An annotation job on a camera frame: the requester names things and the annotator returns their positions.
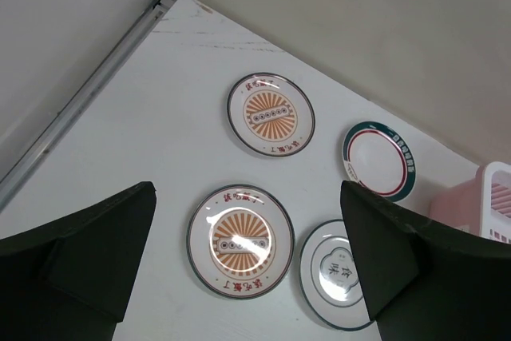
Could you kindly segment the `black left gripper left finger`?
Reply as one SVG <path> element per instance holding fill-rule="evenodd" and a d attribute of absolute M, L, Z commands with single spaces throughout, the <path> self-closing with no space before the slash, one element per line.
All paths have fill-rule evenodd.
<path fill-rule="evenodd" d="M 140 182 L 1 241 L 3 340 L 111 340 L 124 320 L 156 210 Z"/>

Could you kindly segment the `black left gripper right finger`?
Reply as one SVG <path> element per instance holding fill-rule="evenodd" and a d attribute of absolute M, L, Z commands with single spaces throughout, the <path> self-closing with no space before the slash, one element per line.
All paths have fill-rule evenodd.
<path fill-rule="evenodd" d="M 344 181 L 340 208 L 383 340 L 508 340 L 510 246 Z"/>

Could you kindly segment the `orange sunburst plate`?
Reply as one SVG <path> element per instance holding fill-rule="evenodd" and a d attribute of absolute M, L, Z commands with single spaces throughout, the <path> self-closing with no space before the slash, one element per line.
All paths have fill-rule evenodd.
<path fill-rule="evenodd" d="M 188 261 L 197 279 L 215 294 L 255 299 L 286 276 L 295 230 L 280 201 L 249 184 L 225 185 L 208 194 L 191 215 Z"/>
<path fill-rule="evenodd" d="M 229 90 L 226 109 L 233 133 L 267 157 L 299 153 L 315 133 L 309 98 L 293 81 L 276 73 L 250 73 L 239 79 Z"/>

